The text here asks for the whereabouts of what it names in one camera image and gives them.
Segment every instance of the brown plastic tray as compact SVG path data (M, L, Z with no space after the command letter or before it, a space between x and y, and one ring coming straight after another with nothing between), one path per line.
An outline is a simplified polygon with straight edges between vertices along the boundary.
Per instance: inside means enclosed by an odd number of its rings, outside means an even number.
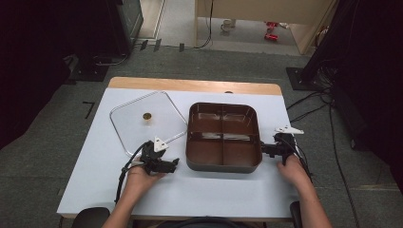
M251 106L195 103L190 107L186 162L191 169L252 173L261 158L258 116Z

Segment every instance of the wooden table edge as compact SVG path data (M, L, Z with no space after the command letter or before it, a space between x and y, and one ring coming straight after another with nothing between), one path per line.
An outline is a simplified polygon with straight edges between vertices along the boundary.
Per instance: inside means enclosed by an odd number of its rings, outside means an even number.
M256 84L238 82L199 81L162 78L114 77L108 87L155 90L177 90L193 92L233 92L237 94L279 95L281 89L276 84Z

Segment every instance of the clear plastic lid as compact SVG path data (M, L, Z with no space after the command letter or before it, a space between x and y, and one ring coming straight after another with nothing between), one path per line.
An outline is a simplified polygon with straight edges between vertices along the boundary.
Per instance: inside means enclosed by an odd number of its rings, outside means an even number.
M186 120L164 91L155 91L113 108L110 120L128 156L155 137L169 143L187 130Z

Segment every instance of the hand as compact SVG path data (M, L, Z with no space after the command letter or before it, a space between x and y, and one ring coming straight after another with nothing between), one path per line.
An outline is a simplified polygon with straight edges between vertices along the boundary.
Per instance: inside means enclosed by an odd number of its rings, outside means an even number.
M291 182L296 188L301 187L307 182L310 183L310 179L302 167L299 158L296 155L291 155L287 158L285 165L280 161L277 163L279 173Z
M147 192L155 182L165 176L164 173L148 175L141 166L135 166L128 170L125 190L122 198L125 200L136 200Z

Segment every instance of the person's right hand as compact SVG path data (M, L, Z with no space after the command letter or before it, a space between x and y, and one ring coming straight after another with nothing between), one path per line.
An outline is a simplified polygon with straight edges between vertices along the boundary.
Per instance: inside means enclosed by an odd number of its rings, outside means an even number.
M277 167L279 173L285 179L291 182L296 188L299 188L301 185L307 182L311 182L296 155L289 156L285 162L285 165L279 161L277 163Z

